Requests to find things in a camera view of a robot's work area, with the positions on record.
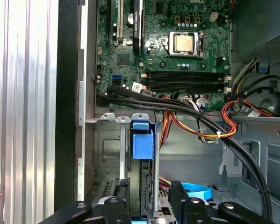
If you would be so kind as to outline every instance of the green circuit board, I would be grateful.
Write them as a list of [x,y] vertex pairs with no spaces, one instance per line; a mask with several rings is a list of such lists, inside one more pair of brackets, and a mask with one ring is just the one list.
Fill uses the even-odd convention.
[[[99,0],[98,7],[107,7],[107,0]],[[106,92],[112,84],[112,76],[122,76],[121,85],[131,88],[134,82],[140,83],[145,70],[156,71],[197,71],[229,74],[230,65],[230,23],[218,24],[210,21],[212,12],[230,15],[229,0],[144,0],[144,44],[140,56],[133,53],[133,27],[128,26],[130,1],[123,5],[123,40],[106,44],[107,23],[118,21],[118,0],[112,0],[111,17],[98,14],[97,35],[97,74],[100,75],[96,90]],[[170,31],[204,32],[204,57],[169,57],[164,48],[164,39]],[[148,46],[153,46],[147,53]],[[217,59],[224,58],[218,66]],[[208,94],[208,109],[224,104],[223,93]]]

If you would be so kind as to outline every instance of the white connector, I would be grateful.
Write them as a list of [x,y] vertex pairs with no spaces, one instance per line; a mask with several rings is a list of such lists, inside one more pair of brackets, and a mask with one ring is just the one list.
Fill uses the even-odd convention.
[[224,92],[231,92],[231,88],[230,87],[225,87]]
[[224,81],[231,81],[231,80],[232,80],[231,76],[225,76],[224,77]]
[[213,12],[212,14],[210,14],[209,16],[210,22],[215,22],[217,19],[218,19],[218,13]]

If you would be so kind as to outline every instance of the zip tie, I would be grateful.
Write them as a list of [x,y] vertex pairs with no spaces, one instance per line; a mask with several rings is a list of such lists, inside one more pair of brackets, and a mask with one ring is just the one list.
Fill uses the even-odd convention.
[[220,139],[221,138],[221,132],[217,131],[216,134],[218,135],[218,138]]

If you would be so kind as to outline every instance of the metal screw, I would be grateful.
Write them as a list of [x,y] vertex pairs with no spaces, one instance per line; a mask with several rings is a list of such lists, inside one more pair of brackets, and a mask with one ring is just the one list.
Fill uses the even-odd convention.
[[229,203],[224,204],[224,206],[225,206],[227,209],[234,209],[234,206],[233,206],[232,204],[229,204]]
[[85,207],[85,205],[84,204],[79,204],[78,206],[76,206],[78,209],[82,209],[82,208],[84,208]]
[[192,199],[191,199],[191,202],[197,204],[197,203],[199,203],[199,200],[198,200],[197,198],[192,198]]
[[110,202],[111,202],[111,203],[116,203],[116,202],[118,202],[118,200],[117,200],[116,198],[112,198],[112,199],[110,200]]

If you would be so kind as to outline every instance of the cable clip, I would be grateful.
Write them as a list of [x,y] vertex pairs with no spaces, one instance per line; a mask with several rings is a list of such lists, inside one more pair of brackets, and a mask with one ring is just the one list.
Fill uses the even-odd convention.
[[217,131],[216,134],[218,135],[218,138],[220,139],[221,138],[221,132]]
[[270,191],[269,190],[259,190],[258,193],[260,193],[260,194],[269,194]]

